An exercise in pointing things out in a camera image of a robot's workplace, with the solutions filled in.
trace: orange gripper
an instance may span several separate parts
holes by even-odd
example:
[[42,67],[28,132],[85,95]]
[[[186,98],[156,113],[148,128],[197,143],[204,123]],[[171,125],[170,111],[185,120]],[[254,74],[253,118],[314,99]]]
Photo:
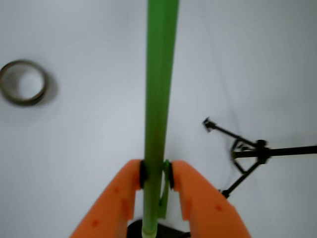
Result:
[[172,169],[192,238],[251,237],[235,208],[200,173],[184,161],[173,161]]
[[117,173],[71,238],[126,238],[135,192],[140,189],[140,163],[131,160]]

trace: white surface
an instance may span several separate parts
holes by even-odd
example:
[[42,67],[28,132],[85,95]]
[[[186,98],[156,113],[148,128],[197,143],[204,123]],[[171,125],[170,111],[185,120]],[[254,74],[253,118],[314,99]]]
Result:
[[[237,177],[219,125],[270,147],[317,141],[314,1],[183,0],[166,157],[217,188]],[[116,172],[144,150],[146,1],[0,4],[0,64],[30,59],[55,78],[51,100],[0,100],[0,237],[68,237]],[[316,155],[280,157],[229,198],[256,238],[315,237]],[[137,193],[135,217],[142,216]],[[178,195],[165,223],[187,230]]]

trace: green stick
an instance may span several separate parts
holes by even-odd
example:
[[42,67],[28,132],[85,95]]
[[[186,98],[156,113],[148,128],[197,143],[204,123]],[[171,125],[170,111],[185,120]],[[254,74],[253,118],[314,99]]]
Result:
[[157,233],[177,12],[178,0],[148,0],[143,238]]

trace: red dot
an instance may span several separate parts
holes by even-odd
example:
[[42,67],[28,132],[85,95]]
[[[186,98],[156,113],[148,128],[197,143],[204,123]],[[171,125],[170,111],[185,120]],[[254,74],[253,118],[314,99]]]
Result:
[[93,227],[96,227],[98,224],[99,224],[99,221],[98,221],[98,220],[93,220],[93,222],[91,222],[91,225],[92,225]]
[[221,212],[222,211],[222,207],[220,205],[216,205],[216,209]]

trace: black stand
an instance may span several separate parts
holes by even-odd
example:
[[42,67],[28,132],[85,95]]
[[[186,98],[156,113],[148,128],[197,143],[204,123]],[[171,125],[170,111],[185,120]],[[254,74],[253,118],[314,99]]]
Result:
[[[189,238],[190,232],[181,232],[158,224],[156,238]],[[142,220],[137,220],[128,226],[127,238],[142,238]]]
[[[284,155],[317,154],[317,146],[269,149],[266,147],[265,140],[258,140],[256,143],[253,143],[239,135],[236,135],[228,130],[217,126],[214,122],[210,121],[209,118],[206,118],[203,124],[208,132],[215,129],[236,139],[231,147],[231,158],[233,164],[241,172],[242,175],[233,185],[230,186],[230,188],[221,192],[222,195],[226,198],[229,197],[230,193],[240,183],[242,183],[242,181],[245,180],[247,176],[249,176],[259,165],[265,164],[270,157]],[[256,157],[257,161],[247,171],[245,171],[236,159],[247,157]]]

